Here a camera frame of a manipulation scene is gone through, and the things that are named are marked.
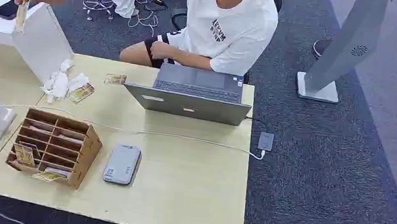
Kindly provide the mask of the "person's left hand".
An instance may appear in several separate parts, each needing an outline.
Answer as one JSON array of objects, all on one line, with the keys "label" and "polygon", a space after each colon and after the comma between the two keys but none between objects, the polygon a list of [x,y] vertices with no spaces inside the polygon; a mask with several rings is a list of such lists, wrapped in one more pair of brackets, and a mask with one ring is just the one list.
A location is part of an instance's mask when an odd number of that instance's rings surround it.
[{"label": "person's left hand", "polygon": [[161,41],[155,41],[151,46],[151,59],[152,60],[163,60],[163,59],[173,59],[177,49]]}]

